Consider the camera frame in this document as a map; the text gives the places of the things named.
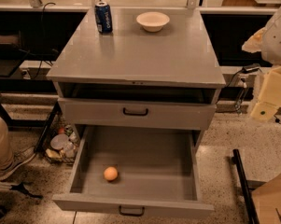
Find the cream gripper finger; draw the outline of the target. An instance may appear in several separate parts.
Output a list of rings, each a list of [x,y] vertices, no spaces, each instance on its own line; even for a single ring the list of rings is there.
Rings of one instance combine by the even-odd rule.
[[[275,66],[263,76],[257,102],[250,111],[254,120],[268,121],[281,107],[281,66]]]
[[[253,34],[242,46],[242,51],[249,53],[262,52],[263,36],[266,29],[261,28]]]

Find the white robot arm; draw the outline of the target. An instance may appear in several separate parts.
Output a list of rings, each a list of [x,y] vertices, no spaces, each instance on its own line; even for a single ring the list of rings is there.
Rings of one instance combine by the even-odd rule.
[[[260,90],[250,117],[259,121],[271,119],[281,107],[281,7],[266,25],[253,34],[242,46],[250,53],[260,52],[272,68],[260,80]]]

